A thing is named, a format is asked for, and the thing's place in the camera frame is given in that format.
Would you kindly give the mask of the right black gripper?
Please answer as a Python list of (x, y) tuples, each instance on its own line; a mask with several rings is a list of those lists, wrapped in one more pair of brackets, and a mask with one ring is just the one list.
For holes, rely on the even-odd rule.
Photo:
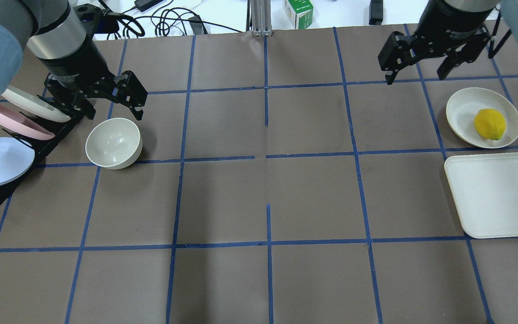
[(392, 32), (378, 54), (387, 85), (397, 74), (416, 64), (421, 55), (442, 57), (438, 79), (445, 80), (463, 63), (473, 63), (487, 47), (491, 35), (484, 22), (493, 10), (492, 0), (430, 0), (414, 35)]

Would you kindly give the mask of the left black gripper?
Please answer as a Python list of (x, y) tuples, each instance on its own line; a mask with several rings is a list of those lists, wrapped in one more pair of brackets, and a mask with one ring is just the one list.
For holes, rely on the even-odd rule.
[(66, 115), (82, 113), (93, 120), (95, 108), (88, 98), (104, 98), (126, 106), (137, 121), (143, 119), (148, 92), (142, 82), (132, 71), (115, 76), (92, 39), (63, 58), (39, 60), (50, 73), (45, 80), (49, 103)]

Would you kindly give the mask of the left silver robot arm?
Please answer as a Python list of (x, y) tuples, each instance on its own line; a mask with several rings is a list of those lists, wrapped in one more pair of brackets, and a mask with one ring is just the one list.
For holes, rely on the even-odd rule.
[(93, 34), (66, 0), (0, 0), (0, 96), (20, 70), (29, 49), (49, 71), (49, 104), (72, 117), (95, 117), (89, 99), (125, 105), (143, 117), (147, 91), (132, 71), (113, 74)]

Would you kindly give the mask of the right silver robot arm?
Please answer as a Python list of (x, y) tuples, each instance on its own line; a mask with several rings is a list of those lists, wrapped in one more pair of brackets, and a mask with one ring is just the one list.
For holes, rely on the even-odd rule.
[(484, 49), (493, 58), (514, 36), (518, 44), (518, 0), (430, 0), (414, 33), (393, 31), (378, 54), (391, 85), (408, 66), (442, 58), (440, 80), (463, 63), (476, 61)]

